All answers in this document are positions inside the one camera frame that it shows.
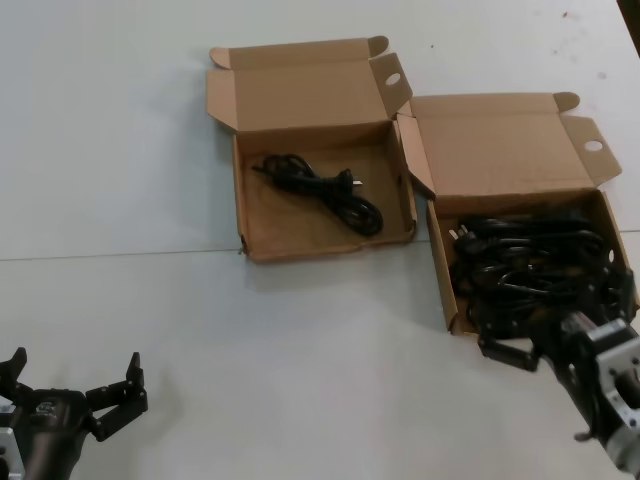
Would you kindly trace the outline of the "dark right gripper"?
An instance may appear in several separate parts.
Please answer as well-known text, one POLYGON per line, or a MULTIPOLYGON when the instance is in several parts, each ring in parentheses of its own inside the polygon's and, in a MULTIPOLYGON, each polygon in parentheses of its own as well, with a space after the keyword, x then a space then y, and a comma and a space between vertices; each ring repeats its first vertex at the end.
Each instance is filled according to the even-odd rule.
MULTIPOLYGON (((630 269, 610 270, 601 287, 601 304, 609 320, 631 323, 635 318, 635 281, 630 269)), ((493 320, 479 328, 477 344, 485 358, 535 372, 539 356, 550 365, 587 422, 586 432, 576 440, 608 440, 615 428, 605 405, 596 365, 596 349, 588 333, 596 324, 580 311, 549 311, 536 321, 534 346, 523 350, 503 340, 528 339, 528 331, 517 321, 493 320)))

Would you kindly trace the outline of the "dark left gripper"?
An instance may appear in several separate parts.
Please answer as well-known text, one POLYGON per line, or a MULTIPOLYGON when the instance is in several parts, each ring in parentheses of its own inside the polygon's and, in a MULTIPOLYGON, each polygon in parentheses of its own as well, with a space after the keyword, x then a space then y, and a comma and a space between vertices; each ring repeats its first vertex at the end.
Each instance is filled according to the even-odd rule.
POLYGON ((1 363, 1 477, 68 479, 89 431, 105 441, 148 411, 140 353, 134 352, 125 379, 83 394, 68 389, 18 387, 26 366, 19 347, 1 363))

